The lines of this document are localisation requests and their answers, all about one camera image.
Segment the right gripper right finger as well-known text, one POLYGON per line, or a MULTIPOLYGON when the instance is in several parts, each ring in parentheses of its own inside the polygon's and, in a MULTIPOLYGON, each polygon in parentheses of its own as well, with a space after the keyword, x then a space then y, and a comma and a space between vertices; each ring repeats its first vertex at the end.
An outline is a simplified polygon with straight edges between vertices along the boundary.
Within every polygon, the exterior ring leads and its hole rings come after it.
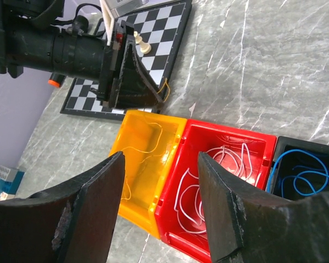
POLYGON ((289 201, 197 159, 213 262, 329 262, 329 192, 289 201))

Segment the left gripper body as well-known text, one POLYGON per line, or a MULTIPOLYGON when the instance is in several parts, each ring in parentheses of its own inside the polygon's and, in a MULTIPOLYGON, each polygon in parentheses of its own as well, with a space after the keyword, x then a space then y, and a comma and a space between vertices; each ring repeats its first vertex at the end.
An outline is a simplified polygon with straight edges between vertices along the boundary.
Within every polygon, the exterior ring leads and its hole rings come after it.
POLYGON ((97 81, 98 100, 116 107, 125 39, 125 23, 115 26, 107 45, 96 36, 70 35, 54 26, 38 30, 27 20, 15 18, 0 28, 0 74, 18 78, 27 67, 97 81))

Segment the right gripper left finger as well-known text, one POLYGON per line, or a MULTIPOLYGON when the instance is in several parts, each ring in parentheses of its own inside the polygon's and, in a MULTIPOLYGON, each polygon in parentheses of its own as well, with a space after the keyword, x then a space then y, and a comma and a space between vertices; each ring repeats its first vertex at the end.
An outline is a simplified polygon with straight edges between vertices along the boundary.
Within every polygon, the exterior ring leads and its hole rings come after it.
POLYGON ((0 262, 106 262, 124 176, 119 151, 58 185, 0 201, 0 262))

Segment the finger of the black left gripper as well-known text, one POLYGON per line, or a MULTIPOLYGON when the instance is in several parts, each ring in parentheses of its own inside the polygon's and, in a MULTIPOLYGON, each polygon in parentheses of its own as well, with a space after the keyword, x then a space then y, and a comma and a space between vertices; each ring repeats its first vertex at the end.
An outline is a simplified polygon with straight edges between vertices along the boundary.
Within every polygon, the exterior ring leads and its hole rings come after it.
POLYGON ((125 45, 119 78, 114 87, 115 108, 163 108, 158 85, 137 54, 135 42, 125 45))

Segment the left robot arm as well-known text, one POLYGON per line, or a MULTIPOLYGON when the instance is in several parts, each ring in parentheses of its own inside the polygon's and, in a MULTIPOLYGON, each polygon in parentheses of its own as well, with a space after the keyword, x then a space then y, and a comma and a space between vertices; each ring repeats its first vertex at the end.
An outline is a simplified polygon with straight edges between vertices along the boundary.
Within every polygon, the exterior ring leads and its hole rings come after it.
POLYGON ((0 74, 19 77, 33 68, 98 83, 110 108, 157 108, 164 100, 137 54, 134 28, 116 19, 143 1, 101 1, 105 30, 88 33, 79 14, 63 20, 64 1, 0 1, 0 74))

